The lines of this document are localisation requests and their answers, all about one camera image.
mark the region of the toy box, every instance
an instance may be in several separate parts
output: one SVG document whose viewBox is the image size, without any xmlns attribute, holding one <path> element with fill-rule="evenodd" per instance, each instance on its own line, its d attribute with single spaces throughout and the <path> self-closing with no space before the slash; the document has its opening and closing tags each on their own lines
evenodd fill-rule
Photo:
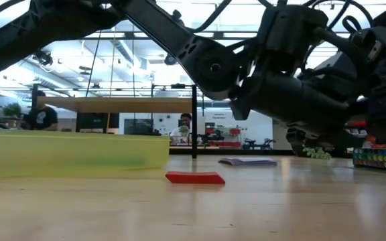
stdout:
<svg viewBox="0 0 386 241">
<path fill-rule="evenodd" d="M 352 163 L 356 167 L 374 167 L 386 170 L 386 146 L 354 149 Z"/>
</svg>

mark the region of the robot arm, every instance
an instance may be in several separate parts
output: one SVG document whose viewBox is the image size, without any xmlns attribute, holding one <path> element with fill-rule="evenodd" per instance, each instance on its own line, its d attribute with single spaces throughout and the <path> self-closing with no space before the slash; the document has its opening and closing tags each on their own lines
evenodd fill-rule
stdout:
<svg viewBox="0 0 386 241">
<path fill-rule="evenodd" d="M 104 9 L 102 3 L 112 7 Z M 322 11 L 286 5 L 286 1 L 266 8 L 256 37 L 225 47 L 194 35 L 150 0 L 33 0 L 27 13 L 0 29 L 0 71 L 53 41 L 78 39 L 124 19 L 175 57 L 205 96 L 229 98 L 236 119 L 245 120 L 255 110 L 321 142 L 360 145 L 362 140 L 343 127 L 368 109 L 357 108 L 352 100 L 360 94 L 372 98 L 372 87 L 384 84 L 370 73 L 386 67 L 385 27 L 364 29 L 343 39 L 325 30 L 328 18 Z M 330 65 L 294 78 L 310 46 L 322 40 L 338 47 L 344 54 L 336 59 L 350 59 L 350 64 L 344 64 L 353 71 Z M 235 54 L 238 48 L 243 50 Z M 320 78 L 333 85 L 323 84 Z M 338 90 L 343 84 L 347 87 Z"/>
</svg>

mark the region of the red block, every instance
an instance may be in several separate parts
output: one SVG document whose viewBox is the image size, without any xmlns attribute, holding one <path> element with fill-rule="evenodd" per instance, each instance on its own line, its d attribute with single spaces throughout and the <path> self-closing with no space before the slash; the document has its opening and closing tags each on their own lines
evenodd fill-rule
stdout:
<svg viewBox="0 0 386 241">
<path fill-rule="evenodd" d="M 169 171 L 166 178 L 171 183 L 183 184 L 225 184 L 226 181 L 215 171 L 211 172 L 183 172 Z"/>
</svg>

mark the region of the yellow-green container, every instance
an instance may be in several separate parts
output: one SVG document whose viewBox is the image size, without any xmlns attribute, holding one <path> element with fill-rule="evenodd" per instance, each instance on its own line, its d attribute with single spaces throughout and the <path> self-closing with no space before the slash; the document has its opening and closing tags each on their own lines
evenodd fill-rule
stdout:
<svg viewBox="0 0 386 241">
<path fill-rule="evenodd" d="M 0 178 L 118 177 L 168 156 L 167 137 L 0 130 Z"/>
</svg>

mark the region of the pole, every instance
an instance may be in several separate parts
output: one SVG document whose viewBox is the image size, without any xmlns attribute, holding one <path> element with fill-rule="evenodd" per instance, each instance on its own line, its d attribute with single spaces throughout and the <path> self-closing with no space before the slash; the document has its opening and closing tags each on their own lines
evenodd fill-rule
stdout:
<svg viewBox="0 0 386 241">
<path fill-rule="evenodd" d="M 34 84 L 33 87 L 32 87 L 32 106 L 31 106 L 31 110 L 32 112 L 37 110 L 37 103 L 38 103 L 38 85 L 39 84 Z"/>
<path fill-rule="evenodd" d="M 196 85 L 192 85 L 192 158 L 198 156 L 198 92 Z"/>
</svg>

